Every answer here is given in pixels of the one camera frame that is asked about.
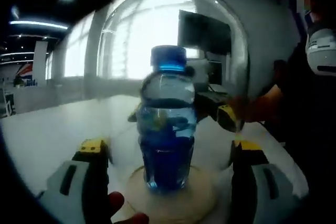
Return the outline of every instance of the window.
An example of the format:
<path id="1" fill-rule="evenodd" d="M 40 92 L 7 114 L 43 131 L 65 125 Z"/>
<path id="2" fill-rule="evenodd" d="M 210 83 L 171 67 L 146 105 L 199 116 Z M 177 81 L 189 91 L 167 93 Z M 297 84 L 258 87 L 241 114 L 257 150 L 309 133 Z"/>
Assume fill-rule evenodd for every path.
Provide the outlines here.
<path id="1" fill-rule="evenodd" d="M 195 3 L 139 0 L 123 10 L 112 40 L 108 77 L 140 80 L 147 76 L 152 71 L 151 49 L 157 45 L 177 45 L 180 10 L 195 13 Z M 187 49 L 187 57 L 197 58 L 198 50 Z"/>
<path id="2" fill-rule="evenodd" d="M 50 80 L 51 79 L 51 68 L 53 65 L 53 52 L 51 52 L 51 54 L 49 55 L 49 57 L 46 60 L 46 80 Z"/>
<path id="3" fill-rule="evenodd" d="M 68 37 L 64 77 L 84 76 L 85 54 L 94 12 L 74 26 Z"/>

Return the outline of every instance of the water bottle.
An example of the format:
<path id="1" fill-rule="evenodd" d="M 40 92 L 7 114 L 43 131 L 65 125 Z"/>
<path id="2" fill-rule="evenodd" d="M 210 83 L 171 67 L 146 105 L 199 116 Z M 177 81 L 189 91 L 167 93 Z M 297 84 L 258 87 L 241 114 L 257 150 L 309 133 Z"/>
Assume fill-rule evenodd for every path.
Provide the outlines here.
<path id="1" fill-rule="evenodd" d="M 178 46 L 152 49 L 153 73 L 143 81 L 137 111 L 144 180 L 158 193 L 183 188 L 194 148 L 195 90 L 185 73 L 186 51 Z"/>

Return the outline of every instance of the hand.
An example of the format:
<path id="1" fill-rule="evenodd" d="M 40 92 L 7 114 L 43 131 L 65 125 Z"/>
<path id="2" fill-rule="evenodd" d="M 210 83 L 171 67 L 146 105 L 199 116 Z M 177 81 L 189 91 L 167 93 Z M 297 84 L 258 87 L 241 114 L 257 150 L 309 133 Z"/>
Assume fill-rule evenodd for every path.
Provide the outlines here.
<path id="1" fill-rule="evenodd" d="M 111 206 L 111 216 L 120 210 L 122 205 L 124 205 L 125 199 L 121 193 L 114 191 L 109 194 L 109 201 Z M 133 215 L 130 219 L 118 221 L 114 224 L 148 224 L 149 218 L 147 215 L 138 213 Z"/>

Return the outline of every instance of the black shirt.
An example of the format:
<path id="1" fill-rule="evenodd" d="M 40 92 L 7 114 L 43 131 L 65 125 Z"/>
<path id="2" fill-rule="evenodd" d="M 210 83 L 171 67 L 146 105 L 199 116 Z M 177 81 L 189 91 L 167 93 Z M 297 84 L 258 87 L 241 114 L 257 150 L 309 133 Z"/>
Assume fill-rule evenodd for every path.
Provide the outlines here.
<path id="1" fill-rule="evenodd" d="M 277 85 L 284 94 L 287 151 L 306 176 L 310 195 L 321 199 L 336 187 L 336 78 L 314 74 L 305 47 L 304 39 Z"/>

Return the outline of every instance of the white table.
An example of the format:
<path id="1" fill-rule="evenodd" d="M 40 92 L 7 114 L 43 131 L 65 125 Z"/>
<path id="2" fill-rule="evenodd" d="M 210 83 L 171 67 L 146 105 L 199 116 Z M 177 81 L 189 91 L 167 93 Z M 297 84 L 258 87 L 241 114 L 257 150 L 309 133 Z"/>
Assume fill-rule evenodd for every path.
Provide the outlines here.
<path id="1" fill-rule="evenodd" d="M 108 169 L 109 191 L 124 191 L 132 172 L 143 164 L 135 123 L 127 117 L 139 98 L 116 95 L 54 108 L 13 115 L 2 119 L 3 134 L 10 156 L 31 192 L 46 189 L 47 178 L 62 162 L 71 159 L 83 140 L 109 137 L 114 165 Z M 259 144 L 270 163 L 276 164 L 293 183 L 293 193 L 308 193 L 304 175 L 293 159 L 259 123 L 247 123 L 244 139 Z M 219 223 L 228 217 L 232 168 L 227 168 L 235 134 L 223 130 L 211 118 L 199 123 L 195 133 L 192 165 L 211 171 L 217 178 L 219 204 L 202 223 Z M 123 218 L 117 213 L 113 220 Z"/>

